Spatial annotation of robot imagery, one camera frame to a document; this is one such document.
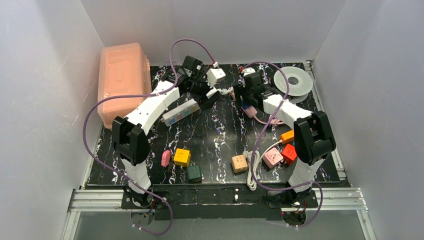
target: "dark green cube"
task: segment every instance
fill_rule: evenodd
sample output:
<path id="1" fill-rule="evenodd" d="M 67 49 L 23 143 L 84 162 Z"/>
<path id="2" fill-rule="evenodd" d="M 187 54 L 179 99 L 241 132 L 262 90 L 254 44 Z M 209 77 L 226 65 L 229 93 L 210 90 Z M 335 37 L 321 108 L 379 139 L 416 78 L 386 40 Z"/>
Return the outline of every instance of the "dark green cube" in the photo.
<path id="1" fill-rule="evenodd" d="M 198 183 L 202 181 L 202 171 L 199 165 L 189 166 L 187 168 L 188 182 Z"/>

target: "white cable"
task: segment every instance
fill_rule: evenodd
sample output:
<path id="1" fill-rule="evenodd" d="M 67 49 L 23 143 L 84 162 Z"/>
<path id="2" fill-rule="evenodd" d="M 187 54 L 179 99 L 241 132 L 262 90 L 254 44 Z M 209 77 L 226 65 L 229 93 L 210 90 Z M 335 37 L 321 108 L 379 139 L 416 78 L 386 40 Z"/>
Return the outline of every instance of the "white cable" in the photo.
<path id="1" fill-rule="evenodd" d="M 262 158 L 264 157 L 264 155 L 265 155 L 265 153 L 266 152 L 268 152 L 270 149 L 272 149 L 273 147 L 275 147 L 275 146 L 277 146 L 278 144 L 280 144 L 280 143 L 282 143 L 283 141 L 281 141 L 281 140 L 279 140 L 278 142 L 276 142 L 276 143 L 274 143 L 274 144 L 272 144 L 270 147 L 268 147 L 268 149 L 267 150 L 265 150 L 264 152 L 263 152 L 263 154 L 262 154 L 262 156 L 260 156 L 259 157 L 259 152 L 258 151 L 256 151 L 255 152 L 255 155 L 256 156 L 254 156 L 254 163 L 253 163 L 253 170 L 251 170 L 250 168 L 251 168 L 251 164 L 250 164 L 250 162 L 251 162 L 251 159 L 252 159 L 252 151 L 243 151 L 243 155 L 244 155 L 244 157 L 247 159 L 247 161 L 248 161 L 248 167 L 249 167 L 249 170 L 248 170 L 248 173 L 247 173 L 247 180 L 246 180 L 246 184 L 247 184 L 247 186 L 249 187 L 249 189 L 250 190 L 252 190 L 252 191 L 255 191 L 256 190 L 256 186 L 257 186 L 257 184 L 256 184 L 256 182 L 253 180 L 253 178 L 252 178 L 252 174 L 254 174 L 254 176 L 255 176 L 255 178 L 256 179 L 259 179 L 258 178 L 258 167 L 259 167 L 259 164 L 261 163 L 261 161 L 262 161 Z"/>
<path id="2" fill-rule="evenodd" d="M 228 89 L 225 88 L 217 88 L 216 89 L 219 93 L 221 93 L 221 95 L 227 95 L 233 92 L 233 87 L 230 87 Z"/>
<path id="3" fill-rule="evenodd" d="M 250 190 L 255 191 L 256 190 L 256 182 L 253 180 L 252 178 L 252 172 L 254 172 L 254 176 L 256 177 L 256 179 L 258 179 L 258 175 L 256 175 L 259 163 L 261 162 L 261 158 L 259 158 L 259 152 L 256 151 L 254 156 L 254 163 L 253 163 L 253 171 L 251 171 L 251 159 L 252 159 L 252 151 L 243 151 L 243 155 L 244 157 L 247 159 L 248 162 L 248 173 L 247 173 L 247 180 L 246 180 L 246 184 L 249 187 Z"/>

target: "black marble table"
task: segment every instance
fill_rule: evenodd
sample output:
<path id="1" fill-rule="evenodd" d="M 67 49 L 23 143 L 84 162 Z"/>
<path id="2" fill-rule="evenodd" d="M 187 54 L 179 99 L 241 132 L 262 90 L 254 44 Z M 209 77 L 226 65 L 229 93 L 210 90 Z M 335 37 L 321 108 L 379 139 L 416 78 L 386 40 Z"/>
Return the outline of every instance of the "black marble table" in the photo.
<path id="1" fill-rule="evenodd" d="M 279 67 L 295 66 L 304 69 L 302 63 L 278 63 Z M 216 88 L 229 88 L 241 81 L 239 70 L 243 64 L 220 65 L 226 77 Z M 275 70 L 266 64 L 257 64 L 266 81 L 272 81 Z M 150 68 L 151 82 L 154 87 L 161 79 L 167 66 L 152 66 Z M 183 104 L 187 96 L 181 97 L 169 109 Z M 317 111 L 317 105 L 312 92 L 299 107 Z M 258 112 L 258 118 L 266 122 L 269 115 Z M 191 151 L 190 165 L 200 165 L 202 184 L 232 184 L 245 183 L 247 172 L 234 174 L 231 158 L 243 154 L 243 151 L 252 151 L 255 141 L 263 125 L 253 118 L 248 118 L 244 112 L 235 106 L 233 99 L 227 95 L 220 97 L 212 109 L 197 111 L 179 122 L 167 127 L 157 121 L 151 129 L 148 138 L 151 152 L 146 160 L 148 174 L 152 184 L 184 184 L 188 183 L 187 168 L 174 165 L 171 161 L 168 167 L 161 166 L 162 153 L 165 150 L 175 152 L 176 148 Z M 286 125 L 269 127 L 261 139 L 259 152 L 262 153 L 271 144 L 278 141 L 282 133 L 289 131 Z M 96 154 L 101 161 L 113 166 L 120 172 L 125 168 L 117 153 L 111 147 L 112 131 L 103 128 L 98 140 Z M 259 168 L 260 180 L 264 183 L 285 183 L 293 171 L 293 165 L 288 167 L 280 163 L 269 169 L 264 162 Z M 339 182 L 337 169 L 331 155 L 324 161 L 315 175 L 318 182 Z M 125 185 L 126 180 L 100 164 L 94 162 L 86 183 L 86 187 L 119 186 Z"/>

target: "tape roll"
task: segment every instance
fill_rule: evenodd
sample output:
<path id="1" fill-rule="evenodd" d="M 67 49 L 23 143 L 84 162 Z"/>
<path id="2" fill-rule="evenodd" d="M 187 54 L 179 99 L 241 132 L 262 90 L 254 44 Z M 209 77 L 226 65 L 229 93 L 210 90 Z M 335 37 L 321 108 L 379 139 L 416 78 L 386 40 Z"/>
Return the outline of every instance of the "tape roll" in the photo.
<path id="1" fill-rule="evenodd" d="M 312 90 L 314 83 L 312 82 L 311 76 L 305 70 L 295 66 L 285 66 L 282 67 L 281 70 L 288 79 L 289 96 L 303 97 L 308 95 Z M 274 84 L 277 89 L 284 94 L 287 92 L 286 81 L 280 71 L 276 71 L 274 74 Z"/>
<path id="2" fill-rule="evenodd" d="M 303 101 L 305 101 L 305 99 L 308 97 L 308 94 L 305 94 L 303 96 L 288 96 L 288 101 L 292 104 L 299 104 Z"/>

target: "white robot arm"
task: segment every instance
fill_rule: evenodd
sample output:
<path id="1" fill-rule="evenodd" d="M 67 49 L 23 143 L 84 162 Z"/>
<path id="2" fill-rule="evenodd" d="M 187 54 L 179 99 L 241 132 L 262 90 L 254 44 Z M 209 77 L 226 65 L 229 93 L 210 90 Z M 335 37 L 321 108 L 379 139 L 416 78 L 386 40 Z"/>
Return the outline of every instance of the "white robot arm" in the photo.
<path id="1" fill-rule="evenodd" d="M 225 76 L 222 69 L 208 68 L 201 61 L 187 56 L 178 68 L 176 87 L 164 94 L 146 98 L 124 118 L 115 118 L 112 125 L 113 147 L 120 154 L 127 175 L 135 183 L 144 189 L 151 186 L 145 161 L 150 152 L 146 136 L 156 120 L 184 93 L 190 93 L 200 108 L 210 108 L 220 96 L 214 85 Z M 171 88 L 174 81 L 173 73 L 167 72 L 152 93 Z M 133 191 L 144 194 L 134 183 L 129 182 L 128 185 Z"/>
<path id="2" fill-rule="evenodd" d="M 261 75 L 253 68 L 243 70 L 242 84 L 233 86 L 233 89 L 237 105 L 253 106 L 270 115 L 283 101 L 283 97 L 271 86 L 264 84 Z M 336 142 L 323 111 L 314 113 L 285 100 L 275 117 L 294 130 L 297 160 L 286 186 L 311 182 L 287 191 L 286 200 L 294 202 L 310 191 L 315 173 L 328 154 L 336 149 Z"/>

